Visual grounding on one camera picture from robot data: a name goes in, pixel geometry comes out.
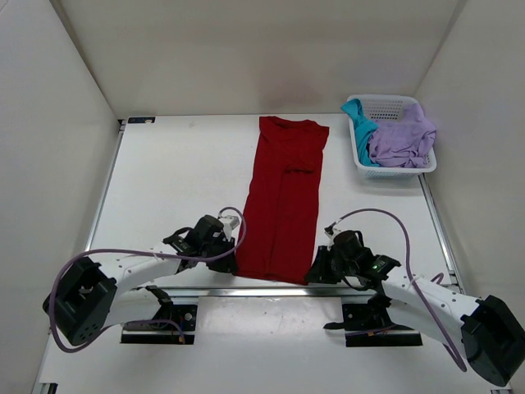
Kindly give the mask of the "red t-shirt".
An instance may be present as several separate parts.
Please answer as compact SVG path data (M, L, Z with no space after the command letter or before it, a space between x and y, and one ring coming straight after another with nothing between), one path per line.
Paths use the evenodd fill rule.
M236 275L304 284L313 263L328 136L328 127L315 121L260 117Z

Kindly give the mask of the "teal t-shirt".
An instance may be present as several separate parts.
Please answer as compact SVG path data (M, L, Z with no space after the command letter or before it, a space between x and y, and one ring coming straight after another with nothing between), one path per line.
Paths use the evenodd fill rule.
M349 117L353 125L358 161L366 167L378 167L378 164L370 159L368 151L369 140L378 125L364 115L361 101L358 98L347 101L340 109Z

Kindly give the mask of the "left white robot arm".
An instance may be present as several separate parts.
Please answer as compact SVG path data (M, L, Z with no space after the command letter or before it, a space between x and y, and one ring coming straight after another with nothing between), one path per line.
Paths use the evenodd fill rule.
M245 220L233 208L205 215L148 250L97 249L72 258L58 273L43 302L52 338L65 353L88 347L109 328L143 324L176 332L185 342L184 317L174 314L171 297L155 285L199 263L220 272L236 270L235 252L245 236Z

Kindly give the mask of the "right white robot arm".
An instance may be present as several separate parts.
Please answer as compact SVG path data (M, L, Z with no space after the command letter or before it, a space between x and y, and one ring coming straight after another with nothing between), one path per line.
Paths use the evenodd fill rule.
M365 302L343 308L340 323L350 336L407 327L447 346L487 382L506 386L524 362L524 329L508 305L489 295L484 300L463 295L437 282L408 273L401 263L374 254L360 231L325 230L306 281L346 283L358 279L360 291L373 291Z

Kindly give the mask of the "lavender t-shirt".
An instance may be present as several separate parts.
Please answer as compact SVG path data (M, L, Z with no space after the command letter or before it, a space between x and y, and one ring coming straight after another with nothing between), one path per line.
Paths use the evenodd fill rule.
M426 119L420 104L404 108L400 121L376 121L368 140L372 163L381 167L424 168L436 140L436 127Z

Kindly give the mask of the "white plastic laundry basket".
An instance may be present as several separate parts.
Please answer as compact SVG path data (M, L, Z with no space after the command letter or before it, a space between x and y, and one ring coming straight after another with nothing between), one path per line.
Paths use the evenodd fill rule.
M402 95L384 95L384 94L354 94L347 98L359 99L361 101L364 115L376 123L376 121L400 121L404 115L404 108L409 104L419 102L412 97ZM358 172L369 178L385 178L385 177L407 177L419 176L423 173L433 172L436 169L436 156L434 153L434 145L427 155L427 166L424 168L402 168L402 167L366 167L358 161L354 128L349 119L349 132L352 144L352 153L354 156L354 163Z

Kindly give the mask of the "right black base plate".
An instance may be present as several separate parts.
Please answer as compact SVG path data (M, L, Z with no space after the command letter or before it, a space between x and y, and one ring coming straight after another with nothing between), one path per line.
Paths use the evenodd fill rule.
M341 321L326 323L323 329L342 331L348 348L422 346L419 332L393 323L384 306L367 298L343 299L341 310Z

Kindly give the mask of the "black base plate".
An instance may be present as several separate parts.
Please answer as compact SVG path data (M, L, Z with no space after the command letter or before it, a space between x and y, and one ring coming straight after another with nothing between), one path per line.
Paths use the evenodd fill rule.
M142 287L142 290L155 297L157 305L155 315L125 323L121 331L121 343L193 345L198 301L173 299L157 286Z
M393 323L384 306L367 298L343 299L341 310L341 321L326 323L323 329L342 331L348 348L422 346L419 332Z

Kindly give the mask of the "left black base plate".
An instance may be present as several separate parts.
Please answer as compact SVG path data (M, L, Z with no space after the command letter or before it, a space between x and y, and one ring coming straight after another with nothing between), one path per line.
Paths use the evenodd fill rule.
M125 323L121 331L121 343L193 345L198 301L173 299L157 286L142 287L142 290L155 297L157 305L155 315Z

